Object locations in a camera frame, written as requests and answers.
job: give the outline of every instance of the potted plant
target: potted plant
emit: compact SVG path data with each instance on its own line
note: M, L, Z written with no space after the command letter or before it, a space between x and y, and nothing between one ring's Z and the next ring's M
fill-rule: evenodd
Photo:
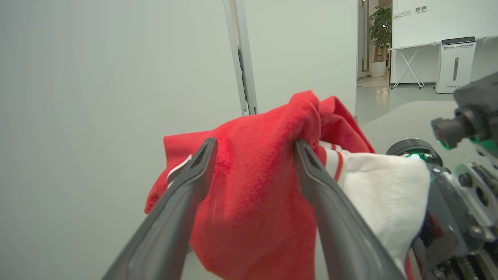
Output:
M370 26L370 39L375 44L370 74L372 77L382 77L385 74L387 49L391 42L392 8L386 4L380 4L375 9L377 11L370 16L370 21L373 21Z

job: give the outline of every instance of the gray floor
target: gray floor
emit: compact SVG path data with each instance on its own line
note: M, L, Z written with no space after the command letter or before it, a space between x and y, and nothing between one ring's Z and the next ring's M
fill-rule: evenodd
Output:
M412 101L454 101L452 94L437 94L427 85L391 87L357 87L356 114L360 127L383 116L387 112Z

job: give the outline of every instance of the white wall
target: white wall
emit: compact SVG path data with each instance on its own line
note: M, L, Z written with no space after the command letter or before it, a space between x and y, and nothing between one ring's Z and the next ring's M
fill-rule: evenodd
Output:
M415 13L416 7L426 12ZM411 14L395 17L392 23L392 46L395 48L438 42L467 36L498 35L496 0L397 0L398 11Z
M413 61L413 66L420 75L420 78L426 83L434 83L439 77L439 48L440 46L437 45L405 50L409 59L418 49L417 57ZM392 57L391 83L395 83L403 72L403 69L406 67L406 63L399 51L393 51ZM478 40L474 55L474 63L472 65L471 81L479 80L494 72L498 72L498 38ZM415 83L416 80L413 74L408 70L401 82Z
M441 41L442 39L466 36L487 37L498 35L498 10L496 0L395 0L398 11L411 10L411 14L395 17L392 25L392 46L403 47ZM426 5L427 11L415 14L415 8ZM415 69L424 82L438 79L438 46L417 48L413 61ZM408 58L417 49L405 50ZM400 51L392 52L391 82L398 80L406 66ZM490 38L477 43L472 81L498 71L498 38ZM416 82L408 71L402 83Z
M100 279L162 137L241 116L223 1L0 1L0 279Z
M358 2L245 1L258 112L313 90L355 112Z

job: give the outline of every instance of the red stripe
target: red stripe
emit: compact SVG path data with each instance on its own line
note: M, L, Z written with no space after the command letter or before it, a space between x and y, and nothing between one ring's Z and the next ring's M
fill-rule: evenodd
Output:
M339 181L339 176L341 176L341 171L342 171L342 165L343 165L343 158L342 154L340 152L337 152L337 156L339 158L337 162L337 170L336 170L336 175L334 176L334 180Z

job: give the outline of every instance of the screw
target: screw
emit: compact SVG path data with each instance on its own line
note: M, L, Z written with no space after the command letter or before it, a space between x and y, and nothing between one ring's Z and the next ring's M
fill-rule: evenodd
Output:
M458 176L458 181L460 182L462 187L472 187L472 177L468 173L460 174L460 176Z
M482 233L483 230L480 228L480 227L476 227L476 226L471 226L470 229L475 232L475 233Z

